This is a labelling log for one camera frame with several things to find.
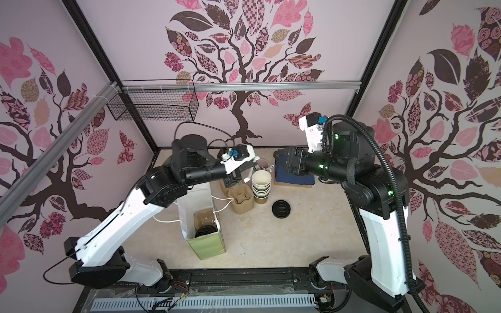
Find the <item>white paper takeout bag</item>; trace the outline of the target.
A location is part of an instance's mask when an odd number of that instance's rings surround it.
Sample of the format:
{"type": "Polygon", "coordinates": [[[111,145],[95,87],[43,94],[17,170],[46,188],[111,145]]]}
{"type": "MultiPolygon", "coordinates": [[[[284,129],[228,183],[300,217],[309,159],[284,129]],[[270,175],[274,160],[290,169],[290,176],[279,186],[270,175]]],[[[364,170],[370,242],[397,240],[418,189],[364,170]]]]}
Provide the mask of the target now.
{"type": "Polygon", "coordinates": [[[174,202],[178,219],[155,220],[164,224],[179,223],[184,240],[200,260],[206,260],[226,252],[218,214],[233,200],[213,196],[209,183],[197,185],[174,202]]]}

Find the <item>single cardboard cup carrier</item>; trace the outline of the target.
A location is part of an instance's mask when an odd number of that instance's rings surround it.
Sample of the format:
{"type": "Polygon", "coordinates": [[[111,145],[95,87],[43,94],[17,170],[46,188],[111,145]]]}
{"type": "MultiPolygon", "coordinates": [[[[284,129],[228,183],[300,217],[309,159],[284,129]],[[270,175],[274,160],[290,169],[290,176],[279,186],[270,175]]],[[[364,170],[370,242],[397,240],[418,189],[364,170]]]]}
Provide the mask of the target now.
{"type": "Polygon", "coordinates": [[[199,210],[194,214],[194,229],[197,231],[203,225],[212,224],[217,227],[212,208],[199,210]]]}

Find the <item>black cup lid stack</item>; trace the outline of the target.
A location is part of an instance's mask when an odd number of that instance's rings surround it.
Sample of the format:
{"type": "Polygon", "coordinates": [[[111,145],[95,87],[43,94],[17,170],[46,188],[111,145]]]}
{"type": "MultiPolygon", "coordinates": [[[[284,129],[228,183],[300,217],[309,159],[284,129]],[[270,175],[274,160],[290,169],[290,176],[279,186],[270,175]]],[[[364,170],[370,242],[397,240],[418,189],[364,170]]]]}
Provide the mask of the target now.
{"type": "Polygon", "coordinates": [[[272,205],[272,214],[278,219],[285,219],[291,213],[291,206],[285,200],[278,200],[272,205]]]}

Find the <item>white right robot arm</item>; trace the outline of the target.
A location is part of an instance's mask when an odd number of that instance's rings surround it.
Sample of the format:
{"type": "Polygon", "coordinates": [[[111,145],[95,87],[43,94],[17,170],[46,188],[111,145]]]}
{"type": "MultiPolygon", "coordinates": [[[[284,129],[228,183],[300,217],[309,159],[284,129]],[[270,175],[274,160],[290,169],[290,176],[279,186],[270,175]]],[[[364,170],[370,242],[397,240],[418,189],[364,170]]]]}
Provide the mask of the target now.
{"type": "Polygon", "coordinates": [[[424,289],[412,271],[407,179],[386,159],[373,128],[351,117],[312,113],[300,118],[299,128],[307,145],[276,151],[275,160],[294,176],[340,185],[367,250],[357,260],[317,260],[311,265],[313,284],[342,284],[386,312],[404,312],[406,295],[424,289]]]}

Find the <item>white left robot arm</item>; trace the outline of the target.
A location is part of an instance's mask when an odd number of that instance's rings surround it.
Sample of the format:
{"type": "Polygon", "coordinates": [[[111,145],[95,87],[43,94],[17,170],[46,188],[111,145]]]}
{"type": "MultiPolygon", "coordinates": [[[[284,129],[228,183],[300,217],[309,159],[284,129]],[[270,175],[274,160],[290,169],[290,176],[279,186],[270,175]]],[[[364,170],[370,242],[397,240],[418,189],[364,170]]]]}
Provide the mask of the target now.
{"type": "Polygon", "coordinates": [[[194,186],[219,180],[226,187],[235,185],[241,180],[241,172],[254,166],[256,160],[250,145],[222,148],[213,156],[201,135],[174,140],[168,160],[142,176],[98,227],[86,236],[65,241],[65,254],[75,261],[69,268],[71,282],[95,289],[117,282],[160,284],[167,289],[172,275],[165,262],[136,262],[125,254],[122,244],[151,217],[188,195],[194,186]]]}

